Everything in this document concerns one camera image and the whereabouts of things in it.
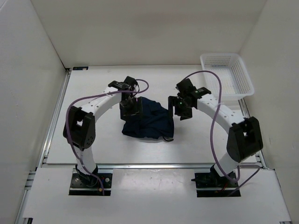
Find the navy blue shorts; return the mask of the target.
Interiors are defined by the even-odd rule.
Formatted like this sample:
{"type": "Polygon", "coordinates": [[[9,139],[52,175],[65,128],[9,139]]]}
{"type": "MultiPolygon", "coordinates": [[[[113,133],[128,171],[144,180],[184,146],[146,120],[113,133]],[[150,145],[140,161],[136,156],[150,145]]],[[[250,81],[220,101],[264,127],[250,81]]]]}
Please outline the navy blue shorts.
{"type": "Polygon", "coordinates": [[[123,126],[122,134],[133,138],[163,138],[166,142],[173,141],[174,121],[169,111],[159,102],[139,97],[141,113],[131,116],[123,126]]]}

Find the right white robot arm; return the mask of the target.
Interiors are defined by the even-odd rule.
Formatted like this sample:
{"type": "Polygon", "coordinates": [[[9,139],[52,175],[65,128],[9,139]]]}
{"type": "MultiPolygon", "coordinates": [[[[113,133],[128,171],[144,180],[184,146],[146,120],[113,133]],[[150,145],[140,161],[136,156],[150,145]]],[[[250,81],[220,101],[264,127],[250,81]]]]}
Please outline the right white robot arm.
{"type": "Polygon", "coordinates": [[[255,117],[245,118],[221,104],[207,88],[196,88],[190,79],[184,79],[176,86],[178,94],[168,97],[169,114],[180,120],[192,118],[195,108],[212,119],[210,145],[215,164],[210,168],[210,182],[214,186],[223,185],[226,180],[237,182],[230,174],[248,157],[263,148],[259,121],[255,117]],[[214,125],[219,124],[228,134],[226,153],[218,159],[214,149],[214,125]]]}

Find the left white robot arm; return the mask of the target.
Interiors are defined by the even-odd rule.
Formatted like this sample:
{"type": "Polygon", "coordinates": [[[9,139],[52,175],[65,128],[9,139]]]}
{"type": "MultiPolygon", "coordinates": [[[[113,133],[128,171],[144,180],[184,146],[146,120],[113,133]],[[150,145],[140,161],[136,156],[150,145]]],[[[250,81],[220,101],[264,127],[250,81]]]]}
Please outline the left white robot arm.
{"type": "Polygon", "coordinates": [[[92,152],[96,122],[114,105],[119,105],[121,120],[131,121],[141,117],[142,102],[141,98],[136,97],[141,92],[139,81],[129,76],[122,82],[112,81],[101,94],[83,97],[88,100],[86,104],[76,107],[75,104],[81,101],[76,99],[67,109],[63,136],[76,157],[75,169],[79,179],[87,187],[103,184],[92,152]]]}

